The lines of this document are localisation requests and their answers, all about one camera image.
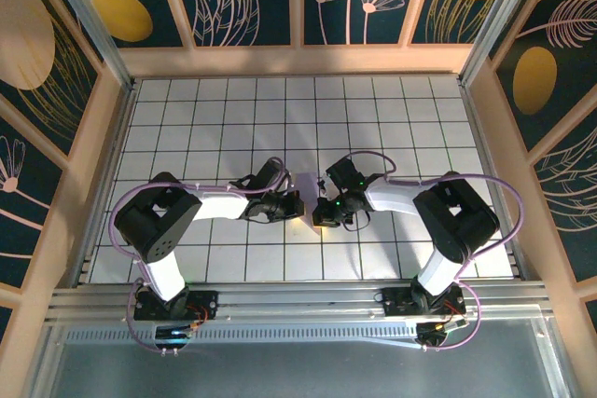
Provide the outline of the grey metal sheet panel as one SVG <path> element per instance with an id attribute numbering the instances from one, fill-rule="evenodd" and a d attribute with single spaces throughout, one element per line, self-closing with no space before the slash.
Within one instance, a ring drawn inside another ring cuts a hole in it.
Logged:
<path id="1" fill-rule="evenodd" d="M 31 398 L 582 398 L 529 319 L 488 320 L 455 350 L 364 341 L 200 344 L 160 356 L 121 326 L 53 336 Z"/>

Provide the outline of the aluminium mounting rail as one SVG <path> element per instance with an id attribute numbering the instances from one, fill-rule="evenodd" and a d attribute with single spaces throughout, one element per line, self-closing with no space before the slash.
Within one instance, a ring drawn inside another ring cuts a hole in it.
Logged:
<path id="1" fill-rule="evenodd" d="M 554 315 L 541 281 L 472 279 L 484 319 L 526 319 Z M 336 323 L 384 318 L 381 289 L 408 287 L 408 281 L 306 281 L 194 283 L 191 291 L 218 292 L 215 322 Z M 109 324 L 125 318 L 129 284 L 86 283 L 56 289 L 45 324 Z"/>

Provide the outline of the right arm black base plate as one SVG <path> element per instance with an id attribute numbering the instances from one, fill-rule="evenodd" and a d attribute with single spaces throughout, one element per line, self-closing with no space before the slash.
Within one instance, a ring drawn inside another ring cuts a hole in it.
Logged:
<path id="1" fill-rule="evenodd" d="M 383 288 L 381 293 L 386 317 L 466 314 L 463 291 L 456 285 L 440 295 L 430 295 L 414 286 Z"/>

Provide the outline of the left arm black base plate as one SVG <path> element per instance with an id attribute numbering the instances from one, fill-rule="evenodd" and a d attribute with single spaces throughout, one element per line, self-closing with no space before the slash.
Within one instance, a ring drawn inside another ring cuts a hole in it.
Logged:
<path id="1" fill-rule="evenodd" d="M 159 298 L 152 290 L 135 294 L 133 319 L 142 321 L 212 320 L 218 308 L 217 291 L 191 291 L 185 288 L 169 301 Z"/>

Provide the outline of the aluminium table side rail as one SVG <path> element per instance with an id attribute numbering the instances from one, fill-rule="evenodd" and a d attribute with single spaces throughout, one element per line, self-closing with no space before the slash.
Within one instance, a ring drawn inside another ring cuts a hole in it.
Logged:
<path id="1" fill-rule="evenodd" d="M 490 74 L 465 87 L 465 94 L 491 174 L 511 184 L 523 197 L 523 190 L 528 185 L 524 181 L 526 166 L 521 138 L 502 88 Z M 490 192 L 492 199 L 497 199 L 497 214 L 508 232 L 518 219 L 518 202 L 507 189 L 494 183 L 490 183 Z M 514 255 L 521 278 L 536 280 L 536 271 L 524 249 L 522 236 L 521 229 L 518 236 L 507 243 L 507 249 Z"/>
<path id="2" fill-rule="evenodd" d="M 139 90 L 139 80 L 132 79 L 132 85 L 119 94 L 116 108 L 106 132 L 104 144 L 98 159 L 98 165 L 90 186 L 90 200 L 84 225 L 75 239 L 73 250 L 69 254 L 66 271 L 60 286 L 77 288 L 85 259 L 93 252 L 96 241 L 101 237 L 105 208 L 109 204 L 111 185 L 118 165 L 122 148 L 123 135 L 126 133 L 132 109 Z"/>

